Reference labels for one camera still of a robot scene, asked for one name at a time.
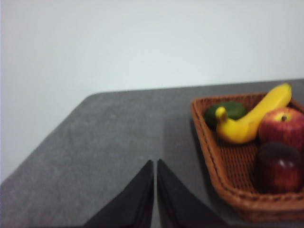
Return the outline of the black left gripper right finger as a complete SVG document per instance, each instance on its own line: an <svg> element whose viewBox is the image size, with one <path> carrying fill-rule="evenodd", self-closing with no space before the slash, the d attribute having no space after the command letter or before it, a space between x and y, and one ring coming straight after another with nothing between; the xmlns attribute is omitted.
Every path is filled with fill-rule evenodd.
<svg viewBox="0 0 304 228"><path fill-rule="evenodd" d="M168 165L157 161L158 195L175 228L223 228L227 223L201 202Z"/></svg>

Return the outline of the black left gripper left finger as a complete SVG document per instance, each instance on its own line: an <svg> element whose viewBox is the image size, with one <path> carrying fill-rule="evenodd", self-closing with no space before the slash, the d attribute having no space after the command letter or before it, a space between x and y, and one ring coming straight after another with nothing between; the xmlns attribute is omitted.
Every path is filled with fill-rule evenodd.
<svg viewBox="0 0 304 228"><path fill-rule="evenodd" d="M150 228L154 203L153 161L149 160L124 190L99 210L85 228Z"/></svg>

